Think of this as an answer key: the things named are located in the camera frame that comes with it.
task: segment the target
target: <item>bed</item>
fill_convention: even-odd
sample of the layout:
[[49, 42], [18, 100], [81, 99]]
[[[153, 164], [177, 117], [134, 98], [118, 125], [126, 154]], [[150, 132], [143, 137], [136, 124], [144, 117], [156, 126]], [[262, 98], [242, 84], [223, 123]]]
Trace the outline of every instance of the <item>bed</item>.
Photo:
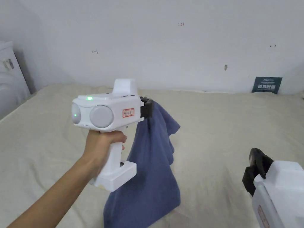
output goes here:
[[[111, 88], [50, 85], [0, 121], [0, 227], [9, 225], [82, 155], [88, 131], [71, 121], [79, 94]], [[253, 147], [304, 166], [300, 94], [227, 94], [140, 90], [181, 125], [171, 136], [181, 205], [151, 227], [259, 227], [243, 187]], [[128, 156], [136, 124], [126, 135]], [[109, 193], [87, 185], [58, 227], [103, 227]]]

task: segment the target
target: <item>human hand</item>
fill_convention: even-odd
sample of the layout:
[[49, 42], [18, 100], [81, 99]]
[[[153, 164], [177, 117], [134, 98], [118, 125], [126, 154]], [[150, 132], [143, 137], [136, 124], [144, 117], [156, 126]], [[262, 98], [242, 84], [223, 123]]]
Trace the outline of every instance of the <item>human hand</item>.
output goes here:
[[85, 143], [85, 151], [82, 158], [88, 161], [92, 166], [92, 177], [97, 176], [108, 158], [108, 151], [112, 143], [125, 143], [127, 136], [121, 131], [112, 131], [100, 133], [90, 130]]

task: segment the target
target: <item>blue towel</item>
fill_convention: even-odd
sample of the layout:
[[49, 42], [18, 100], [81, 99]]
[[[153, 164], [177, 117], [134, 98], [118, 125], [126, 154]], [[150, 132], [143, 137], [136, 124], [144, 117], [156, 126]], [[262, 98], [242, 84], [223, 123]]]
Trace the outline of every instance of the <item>blue towel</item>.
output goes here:
[[137, 164], [137, 174], [110, 194], [103, 213], [105, 228], [146, 228], [180, 205], [169, 139], [179, 128], [156, 102], [153, 117], [138, 123], [127, 159]]

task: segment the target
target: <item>white wall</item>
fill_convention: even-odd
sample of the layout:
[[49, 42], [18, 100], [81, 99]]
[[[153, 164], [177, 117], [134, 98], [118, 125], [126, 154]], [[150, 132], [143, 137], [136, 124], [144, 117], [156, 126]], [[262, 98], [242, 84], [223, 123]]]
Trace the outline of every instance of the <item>white wall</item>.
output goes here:
[[31, 91], [135, 78], [140, 88], [250, 92], [256, 76], [283, 77], [281, 93], [304, 90], [303, 0], [0, 1], [0, 39], [15, 42]]

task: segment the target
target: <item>human arm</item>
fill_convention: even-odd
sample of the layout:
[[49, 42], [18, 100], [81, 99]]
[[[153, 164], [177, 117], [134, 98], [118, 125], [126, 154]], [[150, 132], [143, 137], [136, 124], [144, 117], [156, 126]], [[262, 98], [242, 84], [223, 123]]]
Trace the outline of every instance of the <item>human arm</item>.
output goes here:
[[110, 144], [125, 141], [121, 131], [100, 134], [90, 130], [82, 157], [8, 228], [56, 227], [88, 182], [100, 173]]

